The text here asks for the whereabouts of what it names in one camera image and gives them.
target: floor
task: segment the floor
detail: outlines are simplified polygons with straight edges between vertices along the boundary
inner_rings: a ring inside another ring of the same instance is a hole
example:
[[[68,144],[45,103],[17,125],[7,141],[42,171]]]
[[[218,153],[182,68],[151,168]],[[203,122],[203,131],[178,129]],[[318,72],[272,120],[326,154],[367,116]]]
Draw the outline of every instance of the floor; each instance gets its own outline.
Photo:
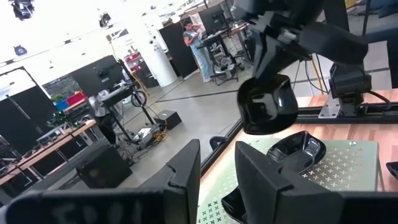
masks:
[[[320,64],[325,79],[329,77],[332,62],[320,57]],[[372,75],[374,90],[391,89],[390,74],[387,64],[386,43],[380,42],[369,46],[369,53],[364,66]],[[281,73],[288,75],[294,84],[298,63],[287,67]],[[308,76],[318,86],[312,62],[308,63]],[[168,138],[156,148],[148,152],[140,163],[134,164],[133,174],[120,187],[137,187],[155,174],[191,139],[199,139],[201,143],[201,159],[204,160],[211,152],[209,140],[212,136],[224,136],[239,118],[236,106],[236,91],[240,84],[251,77],[251,68],[239,72],[239,81],[232,80],[221,86],[214,83],[202,83],[200,73],[188,80],[179,79],[165,88],[155,87],[148,90],[150,99],[148,107],[158,113],[161,110],[176,111],[182,123],[168,132]],[[296,96],[319,95],[321,92],[312,88],[307,81],[305,65],[302,62],[298,70],[294,92]],[[130,104],[123,106],[124,127],[137,132],[148,123],[140,108]],[[77,183],[74,189],[86,188],[83,182]]]

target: dark hair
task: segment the dark hair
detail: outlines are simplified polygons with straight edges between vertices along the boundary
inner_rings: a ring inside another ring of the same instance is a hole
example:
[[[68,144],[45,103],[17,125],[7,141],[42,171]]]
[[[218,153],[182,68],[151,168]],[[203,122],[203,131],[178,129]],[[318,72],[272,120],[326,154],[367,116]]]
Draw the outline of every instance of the dark hair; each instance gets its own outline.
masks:
[[[186,27],[188,24],[191,24],[191,23],[192,23],[192,21],[187,19],[182,24],[184,25],[184,27]]]

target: black box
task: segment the black box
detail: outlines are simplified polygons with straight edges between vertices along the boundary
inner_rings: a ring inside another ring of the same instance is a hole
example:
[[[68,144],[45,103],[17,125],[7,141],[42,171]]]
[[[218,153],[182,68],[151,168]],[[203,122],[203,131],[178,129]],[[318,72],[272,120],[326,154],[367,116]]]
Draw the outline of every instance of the black box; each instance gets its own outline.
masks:
[[[154,117],[154,120],[157,124],[167,123],[167,130],[171,130],[181,123],[181,118],[177,112],[167,110],[158,113],[157,116]]]
[[[111,146],[101,154],[83,161],[76,171],[91,189],[115,188],[132,174],[128,164]]]

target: black partition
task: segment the black partition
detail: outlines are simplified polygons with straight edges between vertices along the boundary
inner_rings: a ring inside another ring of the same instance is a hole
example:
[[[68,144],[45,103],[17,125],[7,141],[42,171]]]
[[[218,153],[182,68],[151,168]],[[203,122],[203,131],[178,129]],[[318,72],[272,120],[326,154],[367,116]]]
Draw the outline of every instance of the black partition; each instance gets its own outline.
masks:
[[[185,78],[198,69],[191,48],[184,43],[183,28],[180,23],[164,27],[159,33],[169,49],[169,54],[173,57],[173,66],[176,73]]]

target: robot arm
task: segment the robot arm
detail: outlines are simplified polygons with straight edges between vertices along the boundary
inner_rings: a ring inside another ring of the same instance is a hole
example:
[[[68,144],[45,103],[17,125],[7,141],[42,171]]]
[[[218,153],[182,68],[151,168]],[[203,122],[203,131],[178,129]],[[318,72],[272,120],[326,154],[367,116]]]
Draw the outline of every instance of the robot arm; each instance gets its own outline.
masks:
[[[254,24],[256,54],[252,78],[238,91],[243,128],[273,134],[291,126],[298,106],[287,76],[279,74],[297,60],[322,55],[335,63],[361,65],[368,43],[338,27],[316,22],[325,1],[236,0],[234,15]]]

